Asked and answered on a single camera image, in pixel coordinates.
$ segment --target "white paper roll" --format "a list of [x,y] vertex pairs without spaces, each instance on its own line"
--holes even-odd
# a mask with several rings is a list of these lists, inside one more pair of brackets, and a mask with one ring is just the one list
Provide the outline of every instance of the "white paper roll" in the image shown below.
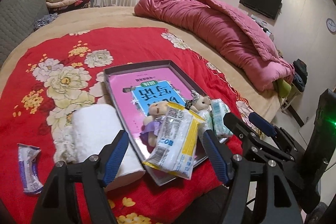
[[[117,111],[107,104],[95,104],[75,111],[72,115],[72,125],[79,162],[93,154],[99,154],[102,148],[112,143],[118,132],[123,130]],[[129,144],[115,180],[105,191],[130,184],[144,174],[145,170]]]

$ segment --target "beige bed sheet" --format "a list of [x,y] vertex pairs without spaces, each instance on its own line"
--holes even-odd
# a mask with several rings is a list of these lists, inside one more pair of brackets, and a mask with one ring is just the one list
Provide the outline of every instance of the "beige bed sheet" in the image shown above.
[[223,59],[200,38],[192,33],[157,20],[136,17],[132,7],[103,7],[75,10],[58,16],[52,23],[37,30],[27,37],[9,55],[0,71],[0,96],[8,77],[16,63],[27,51],[48,39],[62,37],[68,33],[83,30],[93,30],[103,27],[161,27],[184,40],[195,52],[222,71],[230,85],[249,101],[250,106],[266,120],[271,121],[281,101],[275,91],[268,90],[259,93],[254,89],[245,73]]

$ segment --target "green oval label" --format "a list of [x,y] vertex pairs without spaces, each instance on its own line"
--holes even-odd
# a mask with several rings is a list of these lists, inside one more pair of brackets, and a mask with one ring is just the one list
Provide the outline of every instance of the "green oval label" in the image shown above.
[[156,85],[157,83],[158,83],[157,81],[151,80],[151,81],[142,82],[140,85],[146,88],[151,85]]

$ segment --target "gray quilted headboard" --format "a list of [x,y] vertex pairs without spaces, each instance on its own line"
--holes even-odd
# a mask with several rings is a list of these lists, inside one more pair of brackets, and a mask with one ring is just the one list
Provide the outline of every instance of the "gray quilted headboard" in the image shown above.
[[34,30],[34,21],[48,15],[45,0],[1,0],[0,67],[17,45]]

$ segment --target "wall clock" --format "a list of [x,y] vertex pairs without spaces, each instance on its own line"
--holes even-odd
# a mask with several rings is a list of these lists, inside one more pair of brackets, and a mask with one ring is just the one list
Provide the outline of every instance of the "wall clock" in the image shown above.
[[328,30],[331,33],[336,33],[336,24],[335,24],[335,22],[331,18],[328,18],[326,23],[327,23]]

